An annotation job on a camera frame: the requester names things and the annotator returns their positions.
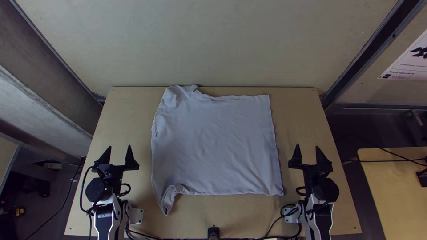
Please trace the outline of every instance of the wooden table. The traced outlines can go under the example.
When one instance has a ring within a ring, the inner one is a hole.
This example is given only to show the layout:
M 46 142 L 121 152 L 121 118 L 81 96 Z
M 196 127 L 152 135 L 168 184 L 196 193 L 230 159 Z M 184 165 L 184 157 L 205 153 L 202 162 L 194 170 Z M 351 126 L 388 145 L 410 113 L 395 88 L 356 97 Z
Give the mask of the wooden table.
M 276 142 L 281 162 L 283 197 L 262 194 L 231 196 L 179 195 L 171 213 L 165 217 L 151 187 L 151 125 L 164 87 L 113 87 L 107 96 L 83 171 L 112 146 L 111 163 L 123 164 L 128 144 L 132 146 L 138 171 L 124 173 L 123 182 L 132 186 L 128 199 L 134 207 L 143 208 L 142 225 L 132 228 L 162 238 L 206 238 L 207 228 L 213 224 L 221 229 L 223 238 L 255 238 L 265 234 L 272 221 L 279 216 L 284 204 L 299 199 L 295 188 L 303 186 L 301 170 L 287 167 L 297 143 L 301 146 L 303 162 L 315 163 L 318 145 L 333 162 L 331 178 L 340 189 L 334 207 L 332 234 L 360 233 L 359 220 L 348 188 L 347 180 L 329 129 L 325 113 L 314 88 L 200 88 L 212 96 L 269 94 Z M 90 174 L 88 183 L 95 174 Z M 85 209 L 90 207 L 83 196 Z M 280 222 L 271 234 L 293 235 L 295 224 Z M 89 220 L 79 208 L 79 194 L 74 196 L 65 234 L 87 235 Z
M 427 147 L 387 150 L 409 159 L 427 156 Z M 359 149 L 358 156 L 362 161 L 401 160 L 378 148 Z M 421 187 L 415 173 L 426 167 L 412 162 L 362 163 L 362 167 L 387 240 L 424 239 L 427 188 Z
M 2 134 L 0 135 L 0 194 L 12 169 L 17 149 L 18 144 L 7 140 Z

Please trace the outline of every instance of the poster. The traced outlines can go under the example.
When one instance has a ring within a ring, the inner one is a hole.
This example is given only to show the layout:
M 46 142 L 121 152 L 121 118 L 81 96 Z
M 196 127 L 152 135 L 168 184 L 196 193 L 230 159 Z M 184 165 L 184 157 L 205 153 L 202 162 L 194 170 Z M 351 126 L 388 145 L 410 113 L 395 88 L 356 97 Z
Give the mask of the poster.
M 378 78 L 427 81 L 427 30 Z

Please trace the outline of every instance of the white t-shirt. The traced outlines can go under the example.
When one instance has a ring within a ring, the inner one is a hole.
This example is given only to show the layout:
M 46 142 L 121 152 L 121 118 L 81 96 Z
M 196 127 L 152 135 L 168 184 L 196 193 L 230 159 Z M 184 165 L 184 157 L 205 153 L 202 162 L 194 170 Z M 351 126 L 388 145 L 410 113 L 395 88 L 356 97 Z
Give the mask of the white t-shirt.
M 168 87 L 151 129 L 151 183 L 164 213 L 177 194 L 283 195 L 270 98 Z

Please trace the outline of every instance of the logo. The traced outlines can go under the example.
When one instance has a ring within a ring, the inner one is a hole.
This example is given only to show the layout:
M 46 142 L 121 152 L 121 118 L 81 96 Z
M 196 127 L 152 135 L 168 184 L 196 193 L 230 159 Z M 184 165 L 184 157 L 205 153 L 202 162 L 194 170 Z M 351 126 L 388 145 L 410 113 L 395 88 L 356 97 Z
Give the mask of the logo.
M 423 56 L 424 59 L 427 58 L 427 47 L 425 48 L 418 47 L 410 52 L 418 52 L 417 54 L 414 54 L 412 56 Z

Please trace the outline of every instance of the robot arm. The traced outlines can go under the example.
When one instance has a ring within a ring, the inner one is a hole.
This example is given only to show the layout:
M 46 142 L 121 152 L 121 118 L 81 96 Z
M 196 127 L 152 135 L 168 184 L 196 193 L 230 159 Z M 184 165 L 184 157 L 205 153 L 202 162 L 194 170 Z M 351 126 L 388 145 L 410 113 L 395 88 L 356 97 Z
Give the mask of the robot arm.
M 88 200 L 93 203 L 90 214 L 95 216 L 98 240 L 123 240 L 125 226 L 141 224 L 144 214 L 143 209 L 132 208 L 128 201 L 120 199 L 130 192 L 130 186 L 122 183 L 123 172 L 138 170 L 139 164 L 133 158 L 130 146 L 124 165 L 110 164 L 110 155 L 111 147 L 108 147 L 95 161 L 92 172 L 98 173 L 98 177 L 92 179 L 85 193 Z M 128 191 L 120 193 L 122 185 L 126 185 Z
M 303 187 L 297 188 L 297 193 L 305 198 L 297 203 L 296 213 L 285 217 L 286 222 L 301 223 L 307 240 L 330 240 L 332 210 L 339 195 L 337 184 L 327 177 L 333 171 L 332 162 L 316 146 L 316 164 L 302 164 L 301 150 L 297 144 L 288 166 L 302 170 L 306 192 L 300 193 Z M 291 209 L 284 208 L 282 214 L 285 215 Z

